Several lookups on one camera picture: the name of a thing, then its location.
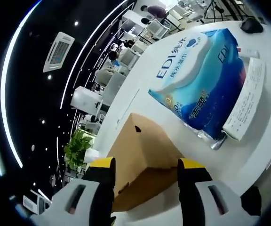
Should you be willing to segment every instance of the potted plant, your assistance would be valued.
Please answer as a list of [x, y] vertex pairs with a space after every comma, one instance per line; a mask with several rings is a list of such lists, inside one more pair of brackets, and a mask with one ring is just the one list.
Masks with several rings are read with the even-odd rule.
[[85, 152], [91, 147], [92, 138], [85, 137], [83, 134], [83, 131], [76, 130], [69, 144], [64, 147], [65, 162], [72, 170], [84, 164]]

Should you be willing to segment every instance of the ceiling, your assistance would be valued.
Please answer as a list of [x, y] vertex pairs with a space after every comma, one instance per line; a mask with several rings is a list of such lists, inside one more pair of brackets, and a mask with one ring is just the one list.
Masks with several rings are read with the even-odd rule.
[[[136, 1], [42, 0], [14, 42], [10, 41], [11, 36], [37, 2], [24, 1], [15, 12], [3, 12], [6, 28], [0, 30], [0, 80], [5, 68], [7, 73], [5, 83], [0, 82], [0, 89], [5, 91], [4, 99], [0, 95], [0, 155], [6, 170], [3, 178], [12, 181], [13, 187], [22, 184], [22, 194], [34, 188], [50, 198], [55, 192], [49, 183], [54, 174], [57, 178], [60, 174], [56, 187], [61, 188], [65, 170], [63, 147], [70, 140], [76, 116], [70, 106], [73, 91], [78, 86], [90, 89], [93, 85], [94, 65], [118, 31], [119, 15], [132, 2]], [[58, 32], [75, 41], [63, 67], [43, 73]]]

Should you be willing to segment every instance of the person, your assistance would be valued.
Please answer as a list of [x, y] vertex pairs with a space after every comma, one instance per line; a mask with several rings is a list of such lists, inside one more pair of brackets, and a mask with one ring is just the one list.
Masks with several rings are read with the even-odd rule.
[[143, 24], [145, 24], [145, 25], [149, 25], [149, 24], [151, 23], [150, 19], [148, 19], [148, 18], [143, 18], [143, 19], [141, 19], [141, 22], [142, 22]]
[[160, 21], [160, 23], [162, 25], [165, 25], [166, 27], [171, 27], [170, 24], [172, 24], [178, 31], [183, 31], [184, 28], [179, 28], [178, 26], [176, 26], [174, 23], [172, 23], [170, 20], [167, 19], [167, 15], [168, 13], [166, 13], [166, 10], [161, 7], [161, 6], [146, 6], [146, 5], [143, 5], [141, 6], [141, 10], [143, 12], [148, 12], [150, 13], [151, 15], [153, 15], [157, 20]]
[[124, 41], [124, 46], [126, 48], [131, 48], [134, 44], [135, 44], [135, 41], [133, 41], [133, 40], [125, 40]]
[[96, 119], [96, 116], [86, 113], [84, 116], [82, 116], [79, 122], [86, 124], [87, 122], [98, 122], [98, 121], [99, 120]]
[[164, 19], [166, 18], [166, 10], [161, 6], [147, 6], [143, 5], [141, 6], [141, 11], [148, 12], [157, 19]]
[[96, 82], [101, 86], [107, 86], [115, 70], [111, 68], [102, 68], [95, 72]]
[[108, 58], [113, 62], [118, 59], [118, 53], [116, 51], [110, 51], [108, 54]]

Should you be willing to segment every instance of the white desk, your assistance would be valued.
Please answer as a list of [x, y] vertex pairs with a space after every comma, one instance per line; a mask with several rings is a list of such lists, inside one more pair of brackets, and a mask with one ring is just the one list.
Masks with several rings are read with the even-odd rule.
[[[213, 179], [223, 181], [238, 195], [242, 195], [271, 163], [271, 27], [264, 25], [261, 34], [246, 34], [240, 30], [239, 23], [228, 21], [205, 24], [150, 45], [114, 99], [93, 148], [106, 156], [128, 115], [131, 112], [139, 113], [161, 125], [185, 157], [204, 164]], [[150, 79], [158, 73], [172, 45], [190, 32], [219, 28], [229, 28], [239, 46], [259, 50], [260, 59], [266, 61], [266, 78], [255, 118], [245, 138], [240, 143], [227, 139], [218, 151], [214, 151], [188, 130], [173, 113], [150, 97], [147, 91]], [[116, 225], [167, 226], [172, 222], [175, 226], [182, 225], [178, 187], [175, 184], [141, 206], [117, 216]]]

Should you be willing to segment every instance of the brown cardboard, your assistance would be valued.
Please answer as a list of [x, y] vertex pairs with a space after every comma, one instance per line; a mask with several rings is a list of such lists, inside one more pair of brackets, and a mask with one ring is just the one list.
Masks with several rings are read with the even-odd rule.
[[116, 158], [113, 212], [128, 211], [158, 195], [177, 181], [182, 154], [161, 126], [132, 113], [108, 156]]

